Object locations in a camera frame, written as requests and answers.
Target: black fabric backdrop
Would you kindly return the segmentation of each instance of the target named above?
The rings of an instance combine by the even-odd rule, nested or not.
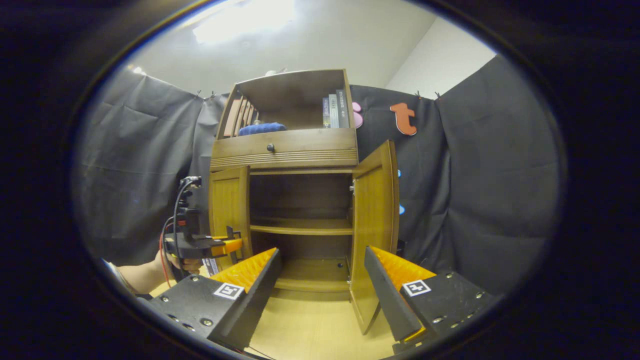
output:
[[[178,180],[208,178],[226,95],[202,99],[131,72],[106,88],[78,149],[76,213],[96,256],[140,264],[157,251]],[[559,189],[547,114],[523,79],[498,56],[435,101],[358,85],[351,93],[364,118],[360,159],[396,143],[402,255],[492,293],[512,287],[552,235]],[[415,112],[413,136],[396,128],[389,106],[399,102]],[[190,204],[208,230],[207,181]]]

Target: cabinet drawer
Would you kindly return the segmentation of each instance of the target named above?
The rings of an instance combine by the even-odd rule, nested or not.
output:
[[[340,167],[358,163],[353,128],[305,129],[254,134],[213,143],[211,171],[252,168]]]

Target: white ceiling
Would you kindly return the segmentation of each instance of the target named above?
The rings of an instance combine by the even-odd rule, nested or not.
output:
[[[435,19],[403,0],[294,0],[293,19],[277,29],[247,32],[238,24],[233,36],[199,44],[193,29],[202,22],[178,26],[129,63],[203,97],[285,67],[345,68],[351,84],[384,88]]]

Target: open cabinet door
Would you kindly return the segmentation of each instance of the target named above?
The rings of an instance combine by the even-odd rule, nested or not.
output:
[[[226,236],[227,226],[240,231],[242,256],[253,255],[249,233],[249,167],[212,172],[209,176],[209,226],[211,236]],[[216,259],[218,270],[232,265],[228,256]]]
[[[387,140],[353,171],[354,223],[351,304],[363,334],[378,308],[378,297],[364,267],[368,245],[396,253],[399,200],[396,147]]]

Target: wooden shelf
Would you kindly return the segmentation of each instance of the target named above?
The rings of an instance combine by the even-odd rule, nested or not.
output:
[[[352,235],[346,219],[252,218],[251,231],[286,235]]]
[[[283,259],[275,288],[283,290],[337,293],[349,291],[345,259]]]

